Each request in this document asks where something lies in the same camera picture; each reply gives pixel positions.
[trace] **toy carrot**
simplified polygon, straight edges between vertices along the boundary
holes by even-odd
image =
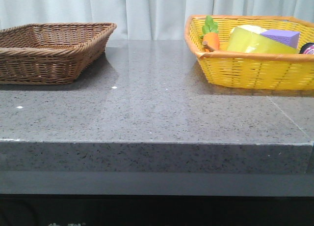
[[[206,52],[219,50],[218,23],[214,22],[211,16],[206,16],[205,24],[202,27],[203,45]]]

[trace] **gray granite countertop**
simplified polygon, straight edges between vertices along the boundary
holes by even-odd
[[[110,41],[71,85],[0,85],[0,141],[311,144],[313,94],[212,86],[183,41]]]
[[[73,84],[0,101],[2,171],[314,171],[314,92],[211,85],[184,41],[110,40]]]

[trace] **purple block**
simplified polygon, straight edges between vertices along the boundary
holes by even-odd
[[[267,30],[261,35],[276,40],[280,43],[286,44],[290,47],[297,48],[300,32],[297,31],[290,31],[290,30],[280,30],[280,29],[270,29]]]

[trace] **orange basket rim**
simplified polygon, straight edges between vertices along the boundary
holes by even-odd
[[[190,50],[196,55],[198,59],[202,58],[242,58],[252,60],[274,60],[274,61],[293,61],[293,62],[314,62],[314,55],[306,54],[265,54],[265,53],[238,53],[216,50],[214,52],[202,52],[192,42],[189,34],[189,27],[193,19],[205,19],[207,15],[190,15],[186,21],[184,28],[184,39]],[[289,21],[302,24],[304,26],[314,28],[314,23],[297,19],[292,16],[237,16],[237,15],[212,15],[214,19],[228,19],[228,20],[279,20]]]

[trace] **yellow block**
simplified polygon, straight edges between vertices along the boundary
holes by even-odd
[[[286,44],[236,27],[230,35],[227,51],[241,53],[296,54],[297,50]]]

